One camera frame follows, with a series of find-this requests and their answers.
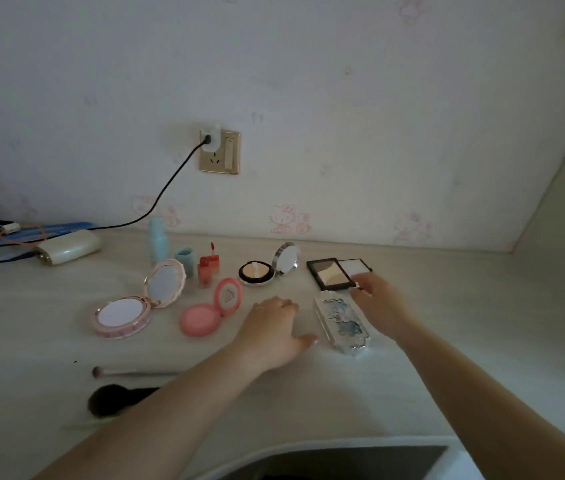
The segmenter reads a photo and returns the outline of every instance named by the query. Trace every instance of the person's left arm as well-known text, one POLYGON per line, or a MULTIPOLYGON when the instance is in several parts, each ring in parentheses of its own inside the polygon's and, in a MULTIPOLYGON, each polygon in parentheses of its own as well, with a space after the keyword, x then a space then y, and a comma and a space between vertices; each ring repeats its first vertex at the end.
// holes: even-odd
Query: person's left arm
POLYGON ((262 372, 315 343, 291 336, 298 305, 278 297, 256 303, 229 345, 65 453, 34 480, 173 480, 215 420, 262 372))

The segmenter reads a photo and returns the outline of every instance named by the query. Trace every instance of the pink blush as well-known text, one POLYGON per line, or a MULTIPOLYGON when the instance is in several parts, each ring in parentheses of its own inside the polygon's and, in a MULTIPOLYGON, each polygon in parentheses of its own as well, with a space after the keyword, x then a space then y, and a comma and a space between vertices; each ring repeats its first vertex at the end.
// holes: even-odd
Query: pink blush
POLYGON ((213 306, 207 303, 190 306, 181 315, 180 330, 187 337, 204 337, 216 330, 221 324, 221 316, 213 306))

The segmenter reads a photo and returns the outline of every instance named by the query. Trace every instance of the hand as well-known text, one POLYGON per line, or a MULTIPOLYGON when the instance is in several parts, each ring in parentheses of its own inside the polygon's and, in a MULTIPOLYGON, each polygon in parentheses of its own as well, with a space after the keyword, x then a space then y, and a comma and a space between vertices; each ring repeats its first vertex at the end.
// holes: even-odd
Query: hand
POLYGON ((231 346, 258 374, 291 362, 318 340, 316 335, 291 336, 297 312, 297 303, 277 296, 255 303, 231 346))
POLYGON ((376 273, 356 274, 351 279, 364 290, 351 288, 351 297, 367 320, 383 335, 396 340, 400 325, 414 320, 400 291, 376 273))

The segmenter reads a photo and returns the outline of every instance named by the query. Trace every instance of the blue cup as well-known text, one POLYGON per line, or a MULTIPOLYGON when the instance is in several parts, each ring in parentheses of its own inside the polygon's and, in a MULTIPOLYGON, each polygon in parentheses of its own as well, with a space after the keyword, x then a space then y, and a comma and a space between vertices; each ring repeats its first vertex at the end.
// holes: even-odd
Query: blue cup
POLYGON ((182 248, 174 255, 174 259, 185 268, 185 277, 194 277, 194 250, 191 248, 182 248))

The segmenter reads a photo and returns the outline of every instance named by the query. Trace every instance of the gold outlet plate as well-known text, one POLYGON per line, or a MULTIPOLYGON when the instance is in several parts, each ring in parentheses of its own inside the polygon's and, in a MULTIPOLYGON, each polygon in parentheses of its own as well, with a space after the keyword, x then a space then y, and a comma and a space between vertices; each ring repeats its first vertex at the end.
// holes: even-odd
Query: gold outlet plate
MULTIPOLYGON (((203 142, 203 133, 199 131, 199 141, 203 142)), ((198 168, 201 171, 211 171, 212 173, 225 173, 227 175, 238 175, 240 171, 240 133, 236 131, 221 130, 221 147, 215 153, 203 152, 200 150, 198 168), (226 168, 225 151, 228 147, 227 139, 230 138, 232 159, 231 168, 226 168)))

